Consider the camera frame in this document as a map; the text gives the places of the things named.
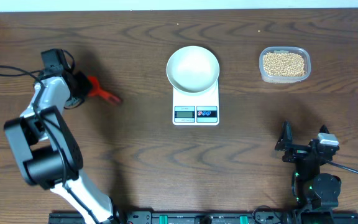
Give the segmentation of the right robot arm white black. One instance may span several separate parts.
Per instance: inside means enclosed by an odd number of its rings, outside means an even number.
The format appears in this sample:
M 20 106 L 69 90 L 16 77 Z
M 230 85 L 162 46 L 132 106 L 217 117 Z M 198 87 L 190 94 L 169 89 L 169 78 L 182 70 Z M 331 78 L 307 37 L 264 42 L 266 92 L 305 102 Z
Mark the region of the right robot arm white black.
M 282 161 L 294 163 L 291 189 L 298 208 L 285 215 L 285 223 L 334 223 L 333 208 L 339 205 L 341 179 L 322 173 L 320 167 L 331 162 L 339 150 L 339 141 L 323 125 L 316 139 L 307 145 L 293 142 L 291 126 L 285 121 L 282 133 L 275 145 L 283 151 Z

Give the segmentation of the red measuring scoop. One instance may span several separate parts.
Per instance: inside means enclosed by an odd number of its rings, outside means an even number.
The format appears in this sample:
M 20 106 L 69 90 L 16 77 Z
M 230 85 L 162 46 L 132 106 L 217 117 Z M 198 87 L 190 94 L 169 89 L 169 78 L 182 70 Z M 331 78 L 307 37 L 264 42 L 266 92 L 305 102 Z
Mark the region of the red measuring scoop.
M 96 77 L 89 76 L 88 80 L 92 85 L 92 88 L 88 93 L 88 96 L 99 96 L 102 99 L 114 105 L 121 104 L 121 99 L 118 96 L 113 95 L 112 93 L 101 88 L 99 80 Z

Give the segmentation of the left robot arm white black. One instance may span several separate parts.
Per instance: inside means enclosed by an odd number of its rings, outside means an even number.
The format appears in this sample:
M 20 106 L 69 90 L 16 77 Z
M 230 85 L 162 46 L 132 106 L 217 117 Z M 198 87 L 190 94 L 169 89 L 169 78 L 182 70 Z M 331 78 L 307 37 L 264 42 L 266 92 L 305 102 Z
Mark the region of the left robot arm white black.
M 111 198 L 83 170 L 83 157 L 63 119 L 65 109 L 81 105 L 91 82 L 68 52 L 41 53 L 44 69 L 34 78 L 34 96 L 18 118 L 6 121 L 4 132 L 23 179 L 58 194 L 77 209 L 85 223 L 121 223 Z

